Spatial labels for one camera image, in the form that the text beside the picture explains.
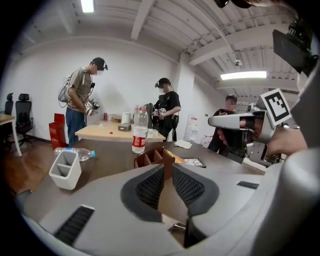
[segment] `water bottle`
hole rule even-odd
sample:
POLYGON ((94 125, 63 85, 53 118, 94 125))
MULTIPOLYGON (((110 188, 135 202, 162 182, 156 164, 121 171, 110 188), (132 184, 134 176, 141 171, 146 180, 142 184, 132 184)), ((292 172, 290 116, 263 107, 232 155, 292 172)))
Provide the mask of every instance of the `water bottle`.
POLYGON ((146 137, 148 134, 148 113, 145 106, 139 108, 134 115, 132 151, 141 154, 146 148, 146 137))
POLYGON ((54 156, 57 157, 60 154, 60 152, 64 150, 78 152, 80 162, 96 157, 95 151, 90 151, 88 149, 78 147, 57 147, 54 150, 54 156))

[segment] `desk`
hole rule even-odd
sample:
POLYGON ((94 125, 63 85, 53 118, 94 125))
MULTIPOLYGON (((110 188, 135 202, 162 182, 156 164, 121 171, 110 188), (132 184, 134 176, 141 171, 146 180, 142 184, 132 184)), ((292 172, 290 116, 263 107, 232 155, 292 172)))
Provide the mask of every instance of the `desk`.
MULTIPOLYGON (((72 191, 58 188, 49 174, 43 178, 24 205, 25 214, 36 222, 40 222, 60 199, 68 197, 87 183, 133 169, 134 159, 137 157, 137 154, 132 152, 131 142, 119 143, 118 141, 82 139, 75 146, 94 150, 96 158, 81 163, 82 173, 75 189, 72 191)), ((203 168, 204 172, 224 171, 236 174, 264 174, 262 171, 241 165, 195 143, 192 143, 190 149, 185 149, 174 146, 174 142, 150 142, 146 143, 146 150, 162 146, 182 158, 200 158, 207 165, 207 168, 203 168)), ((164 182, 158 210, 182 223, 186 221, 187 207, 176 193, 172 179, 164 182)))
POLYGON ((7 123, 10 123, 10 122, 12 124, 12 132, 13 132, 16 151, 18 152, 18 156, 21 157, 22 154, 21 154, 21 150, 19 147, 19 141, 18 141, 17 132, 16 132, 15 120, 16 120, 15 117, 12 115, 0 113, 0 126, 7 124, 7 123))
MULTIPOLYGON (((118 130, 119 122, 98 121, 95 124, 88 125, 78 130, 75 135, 79 139, 98 140, 98 141, 132 141, 133 131, 118 130)), ((163 142, 166 138, 160 133, 153 138, 147 138, 147 142, 163 142)))

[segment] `red box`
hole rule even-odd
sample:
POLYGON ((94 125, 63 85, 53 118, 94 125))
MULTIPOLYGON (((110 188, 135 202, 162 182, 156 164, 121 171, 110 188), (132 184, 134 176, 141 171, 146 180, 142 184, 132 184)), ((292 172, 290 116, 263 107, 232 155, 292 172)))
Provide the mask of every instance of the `red box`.
POLYGON ((49 123, 49 132, 53 149, 58 147, 65 148, 67 146, 64 114, 54 114, 54 122, 49 123))

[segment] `white cup holder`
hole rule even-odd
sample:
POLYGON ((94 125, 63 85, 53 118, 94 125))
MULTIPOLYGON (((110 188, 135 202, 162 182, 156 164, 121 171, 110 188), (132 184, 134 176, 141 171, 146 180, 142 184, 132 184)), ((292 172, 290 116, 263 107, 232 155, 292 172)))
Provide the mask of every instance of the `white cup holder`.
POLYGON ((79 155, 77 152, 64 150, 55 159, 49 176, 62 189, 73 190, 81 175, 79 155))

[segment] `fluorescent light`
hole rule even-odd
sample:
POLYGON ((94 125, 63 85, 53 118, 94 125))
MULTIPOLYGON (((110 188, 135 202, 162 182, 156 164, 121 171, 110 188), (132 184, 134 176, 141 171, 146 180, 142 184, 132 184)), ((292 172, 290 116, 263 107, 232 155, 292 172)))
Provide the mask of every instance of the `fluorescent light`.
POLYGON ((84 13, 93 13, 94 8, 94 0, 81 0, 82 11, 84 13))
POLYGON ((248 71, 248 72, 237 72, 230 74, 222 74, 222 80, 228 79, 239 79, 239 78, 267 78, 266 71, 248 71))

